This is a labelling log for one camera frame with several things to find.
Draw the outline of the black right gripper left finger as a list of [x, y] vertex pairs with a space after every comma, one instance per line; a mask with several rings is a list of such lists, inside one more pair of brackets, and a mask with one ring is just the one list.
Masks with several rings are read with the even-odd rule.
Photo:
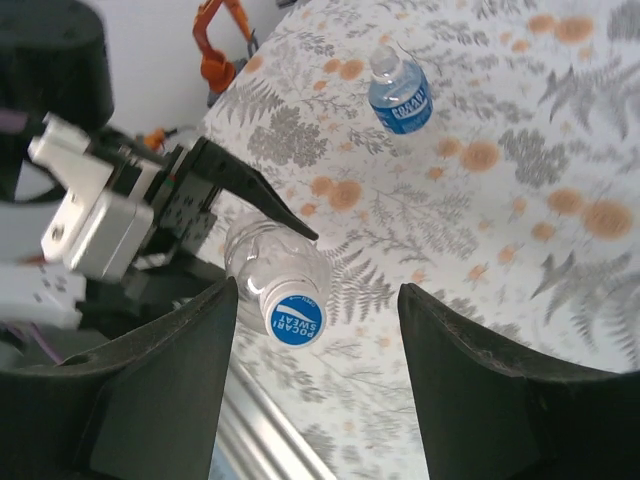
[[208, 480], [233, 279], [57, 366], [0, 370], [0, 480]]

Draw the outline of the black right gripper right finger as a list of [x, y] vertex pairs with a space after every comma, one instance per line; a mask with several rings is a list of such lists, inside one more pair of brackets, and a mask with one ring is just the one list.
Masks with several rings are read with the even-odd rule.
[[414, 284], [397, 306], [430, 480], [640, 480], [640, 371], [537, 352]]

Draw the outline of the clear plastic bottle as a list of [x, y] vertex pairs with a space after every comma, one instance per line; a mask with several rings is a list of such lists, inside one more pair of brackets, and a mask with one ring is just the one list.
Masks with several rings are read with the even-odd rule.
[[237, 319], [256, 333], [270, 337], [260, 314], [259, 296], [278, 276], [309, 278], [327, 305], [331, 289], [328, 259], [312, 241], [260, 213], [247, 213], [230, 226], [224, 264], [226, 274], [238, 287]]

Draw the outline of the white plastic bottle cap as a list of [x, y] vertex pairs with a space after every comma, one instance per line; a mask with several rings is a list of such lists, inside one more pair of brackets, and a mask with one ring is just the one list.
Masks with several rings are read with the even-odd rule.
[[326, 300], [305, 276], [281, 275], [259, 296], [259, 310], [267, 334], [291, 348], [308, 347], [324, 333]]

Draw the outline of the blue label plastic bottle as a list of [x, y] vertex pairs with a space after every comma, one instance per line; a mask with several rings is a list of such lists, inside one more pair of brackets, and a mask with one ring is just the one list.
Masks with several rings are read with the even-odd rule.
[[431, 89], [423, 69], [400, 58], [389, 45], [377, 47], [369, 64], [368, 100], [385, 130], [399, 136], [421, 130], [433, 113]]

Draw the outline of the grey floral tablecloth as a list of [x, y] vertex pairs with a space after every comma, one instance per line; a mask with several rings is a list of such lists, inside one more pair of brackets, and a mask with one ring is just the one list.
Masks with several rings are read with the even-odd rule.
[[[427, 124], [369, 104], [381, 45]], [[397, 294], [551, 356], [640, 370], [640, 0], [312, 0], [204, 118], [320, 235], [324, 336], [236, 358], [337, 480], [430, 480]]]

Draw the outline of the wide aluminium frame rail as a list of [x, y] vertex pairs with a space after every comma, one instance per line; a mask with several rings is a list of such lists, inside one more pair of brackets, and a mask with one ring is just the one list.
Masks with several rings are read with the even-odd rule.
[[239, 480], [337, 480], [235, 356], [229, 361], [216, 444]]

